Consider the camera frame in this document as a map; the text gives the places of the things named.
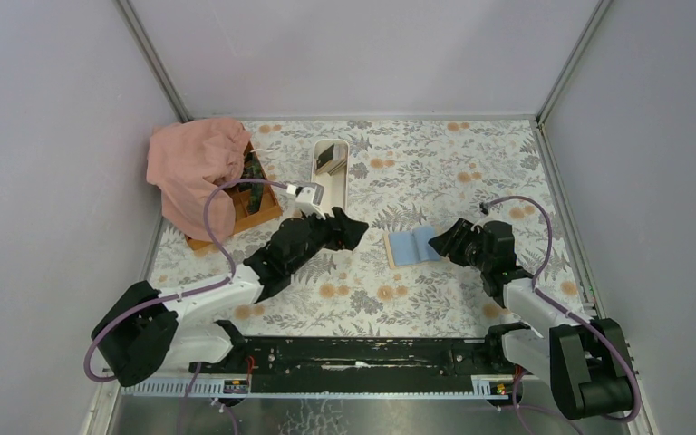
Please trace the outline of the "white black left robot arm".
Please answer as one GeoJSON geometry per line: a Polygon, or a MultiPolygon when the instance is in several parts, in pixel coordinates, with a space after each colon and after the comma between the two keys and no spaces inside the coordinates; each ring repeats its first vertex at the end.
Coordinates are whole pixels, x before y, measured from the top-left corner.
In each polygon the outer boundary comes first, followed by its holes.
{"type": "Polygon", "coordinates": [[[245,349],[212,315],[278,295],[316,254],[354,250],[368,228],[338,207],[324,218],[291,217],[218,282],[164,290],[147,281],[131,285],[92,329],[92,344],[84,356],[87,377],[129,387],[163,365],[214,363],[222,372],[236,371],[244,363],[245,349]]]}

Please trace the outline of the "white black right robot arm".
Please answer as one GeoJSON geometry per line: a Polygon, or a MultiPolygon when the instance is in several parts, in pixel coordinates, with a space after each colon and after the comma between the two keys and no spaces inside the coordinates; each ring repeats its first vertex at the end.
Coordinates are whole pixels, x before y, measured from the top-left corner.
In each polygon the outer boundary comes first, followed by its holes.
{"type": "Polygon", "coordinates": [[[492,372],[518,366],[535,375],[569,420],[638,415],[642,398],[620,325],[577,314],[540,291],[517,261],[511,225],[459,219],[429,245],[450,262],[477,269],[487,295],[519,318],[488,329],[483,359],[492,372]]]}

